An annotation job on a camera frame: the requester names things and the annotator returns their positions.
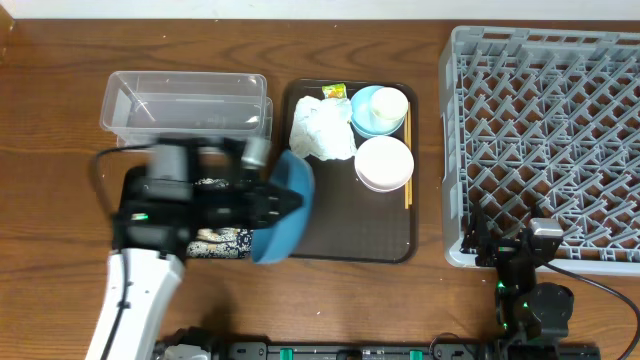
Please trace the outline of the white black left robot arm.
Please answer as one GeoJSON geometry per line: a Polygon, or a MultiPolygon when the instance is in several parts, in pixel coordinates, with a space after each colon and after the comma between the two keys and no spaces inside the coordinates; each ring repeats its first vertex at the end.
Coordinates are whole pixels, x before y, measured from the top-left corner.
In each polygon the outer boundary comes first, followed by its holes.
{"type": "Polygon", "coordinates": [[[90,359],[148,359],[184,277],[188,248],[199,231],[246,229],[251,259],[273,264],[298,246],[311,216],[315,190],[310,165],[281,153],[268,180],[260,177],[270,143],[263,138],[211,141],[159,137],[150,162],[112,208],[99,173],[93,187],[111,221],[106,293],[87,352],[90,359]]]}

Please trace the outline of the pink bowl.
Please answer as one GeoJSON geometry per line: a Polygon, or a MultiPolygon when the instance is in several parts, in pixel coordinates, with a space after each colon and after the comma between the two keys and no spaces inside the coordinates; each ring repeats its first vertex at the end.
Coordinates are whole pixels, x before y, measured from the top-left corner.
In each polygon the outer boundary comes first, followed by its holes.
{"type": "Polygon", "coordinates": [[[390,136],[377,136],[366,140],[357,149],[354,169],[367,188],[387,193],[409,182],[414,171],[414,158],[403,141],[390,136]]]}

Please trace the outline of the dark blue plate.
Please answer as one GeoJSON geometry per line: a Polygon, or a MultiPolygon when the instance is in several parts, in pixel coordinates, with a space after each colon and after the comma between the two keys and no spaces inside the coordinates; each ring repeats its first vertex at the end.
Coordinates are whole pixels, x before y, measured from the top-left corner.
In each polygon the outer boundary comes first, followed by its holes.
{"type": "Polygon", "coordinates": [[[313,205],[313,170],[306,160],[291,150],[280,155],[269,183],[300,194],[302,205],[275,225],[253,231],[251,259],[256,264],[277,263],[294,252],[305,233],[313,205]]]}

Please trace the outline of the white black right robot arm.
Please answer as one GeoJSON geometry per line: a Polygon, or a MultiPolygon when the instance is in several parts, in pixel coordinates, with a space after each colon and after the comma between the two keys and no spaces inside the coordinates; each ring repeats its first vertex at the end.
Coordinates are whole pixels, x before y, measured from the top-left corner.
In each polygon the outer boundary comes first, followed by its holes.
{"type": "Polygon", "coordinates": [[[472,208],[462,247],[476,252],[478,267],[497,271],[496,320],[504,334],[481,345],[477,359],[557,360],[559,341],[569,334],[573,292],[562,285],[537,280],[536,270],[550,261],[563,240],[559,223],[537,207],[516,235],[498,238],[478,204],[472,208]]]}

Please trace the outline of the yellow green snack wrapper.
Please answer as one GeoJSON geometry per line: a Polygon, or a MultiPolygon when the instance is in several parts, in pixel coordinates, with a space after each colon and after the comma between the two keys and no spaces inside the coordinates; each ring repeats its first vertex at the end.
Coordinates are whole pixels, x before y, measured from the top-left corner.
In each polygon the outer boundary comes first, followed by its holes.
{"type": "Polygon", "coordinates": [[[323,85],[321,90],[326,99],[347,99],[347,87],[344,83],[323,85]]]}

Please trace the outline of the white rice pile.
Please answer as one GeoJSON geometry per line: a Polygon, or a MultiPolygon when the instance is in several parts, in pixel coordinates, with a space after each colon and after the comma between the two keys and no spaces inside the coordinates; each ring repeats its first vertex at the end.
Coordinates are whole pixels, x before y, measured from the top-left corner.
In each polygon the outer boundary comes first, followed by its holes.
{"type": "Polygon", "coordinates": [[[187,247],[190,258],[243,259],[251,251],[253,231],[240,228],[202,228],[187,247]]]}

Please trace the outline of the white paper napkin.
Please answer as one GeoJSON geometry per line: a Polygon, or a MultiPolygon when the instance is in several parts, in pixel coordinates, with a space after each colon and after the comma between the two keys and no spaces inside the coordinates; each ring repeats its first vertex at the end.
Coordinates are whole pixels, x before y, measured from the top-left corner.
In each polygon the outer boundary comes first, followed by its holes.
{"type": "Polygon", "coordinates": [[[291,151],[300,158],[314,156],[321,161],[353,157],[357,149],[350,125],[352,114],[349,99],[301,98],[289,136],[291,151]]]}

